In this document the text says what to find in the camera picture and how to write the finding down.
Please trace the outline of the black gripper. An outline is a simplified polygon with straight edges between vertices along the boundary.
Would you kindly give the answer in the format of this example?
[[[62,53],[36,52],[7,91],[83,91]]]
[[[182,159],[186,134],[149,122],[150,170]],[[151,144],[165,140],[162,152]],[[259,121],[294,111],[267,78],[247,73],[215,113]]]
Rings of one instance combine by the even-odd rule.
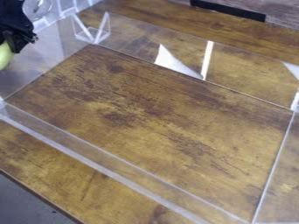
[[[0,45],[7,42],[14,53],[38,40],[34,22],[24,13],[24,1],[0,0]]]

